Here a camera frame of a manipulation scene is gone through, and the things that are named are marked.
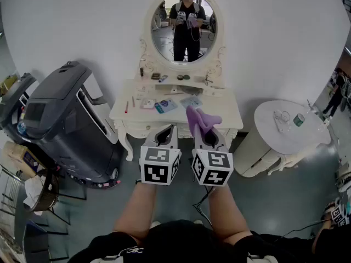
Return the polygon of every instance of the white vanity table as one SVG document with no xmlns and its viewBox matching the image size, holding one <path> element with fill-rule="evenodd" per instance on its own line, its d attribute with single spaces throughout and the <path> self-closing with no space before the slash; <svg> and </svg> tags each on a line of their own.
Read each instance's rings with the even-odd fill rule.
<svg viewBox="0 0 351 263">
<path fill-rule="evenodd" d="M 135 138 L 146 138 L 154 129 L 165 124 L 176 124 L 179 138 L 191 138 L 185 108 L 179 102 L 181 99 L 191 97 L 190 94 L 170 94 L 172 87 L 188 86 L 200 88 L 198 98 L 202 105 L 199 106 L 205 113 L 222 117 L 222 123 L 215 127 L 220 131 L 230 147 L 231 141 L 236 133 L 243 127 L 239 109 L 232 89 L 226 89 L 222 81 L 222 61 L 225 54 L 223 45 L 224 22 L 217 4 L 213 0 L 206 0 L 216 14 L 217 29 L 213 37 L 213 45 L 203 57 L 194 62 L 176 62 L 166 59 L 161 55 L 152 40 L 151 19 L 155 9 L 164 0 L 155 0 L 145 19 L 144 34 L 141 42 L 141 58 L 138 73 L 134 79 L 122 82 L 120 93 L 110 112 L 110 118 L 114 121 L 118 132 L 118 139 L 128 151 L 127 160 L 133 159 L 133 149 L 126 137 L 127 134 Z M 151 75 L 158 72 L 167 75 L 168 78 L 162 83 L 152 80 Z M 178 80 L 178 75 L 189 75 L 190 79 Z M 144 98 L 156 99 L 156 101 L 172 98 L 178 105 L 174 110 L 159 114 L 155 108 L 147 110 L 140 108 Z"/>
</svg>

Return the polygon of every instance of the cardboard box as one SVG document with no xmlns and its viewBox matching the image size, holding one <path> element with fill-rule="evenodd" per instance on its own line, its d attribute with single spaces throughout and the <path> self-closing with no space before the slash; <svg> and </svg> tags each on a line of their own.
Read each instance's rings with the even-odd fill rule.
<svg viewBox="0 0 351 263">
<path fill-rule="evenodd" d="M 26 146 L 7 141 L 3 153 L 11 159 L 18 169 L 21 169 L 31 178 L 36 176 L 38 171 L 45 168 Z"/>
</svg>

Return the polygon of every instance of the reflected person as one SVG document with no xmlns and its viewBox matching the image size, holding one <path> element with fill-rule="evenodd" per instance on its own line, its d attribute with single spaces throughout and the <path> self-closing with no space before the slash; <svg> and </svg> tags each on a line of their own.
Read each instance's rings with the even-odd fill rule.
<svg viewBox="0 0 351 263">
<path fill-rule="evenodd" d="M 177 20 L 180 12 L 185 13 L 185 21 L 183 23 Z M 197 25 L 188 29 L 186 21 L 189 14 L 196 15 Z M 184 61 L 185 49 L 188 50 L 188 62 L 195 61 L 199 58 L 200 52 L 200 29 L 203 20 L 206 19 L 205 10 L 202 6 L 194 3 L 193 0 L 183 0 L 177 4 L 174 4 L 169 14 L 171 26 L 175 30 L 173 52 L 175 61 Z"/>
</svg>

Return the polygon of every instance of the purple towel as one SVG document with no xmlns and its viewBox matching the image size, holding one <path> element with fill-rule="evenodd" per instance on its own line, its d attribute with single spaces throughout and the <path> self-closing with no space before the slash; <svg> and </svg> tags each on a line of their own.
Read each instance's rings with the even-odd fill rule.
<svg viewBox="0 0 351 263">
<path fill-rule="evenodd" d="M 205 114 L 200 108 L 195 109 L 192 106 L 186 108 L 186 116 L 188 118 L 189 129 L 191 135 L 194 136 L 194 128 L 196 124 L 199 124 L 204 134 L 207 134 L 215 124 L 221 124 L 222 118 L 219 116 L 213 116 Z"/>
</svg>

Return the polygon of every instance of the green can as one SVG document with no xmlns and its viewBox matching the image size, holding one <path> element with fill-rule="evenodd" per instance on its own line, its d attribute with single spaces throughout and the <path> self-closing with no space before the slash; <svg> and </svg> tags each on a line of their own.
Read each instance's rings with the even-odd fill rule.
<svg viewBox="0 0 351 263">
<path fill-rule="evenodd" d="M 303 117 L 303 115 L 299 113 L 298 115 L 296 115 L 293 121 L 295 125 L 299 127 L 305 121 L 305 117 Z"/>
</svg>

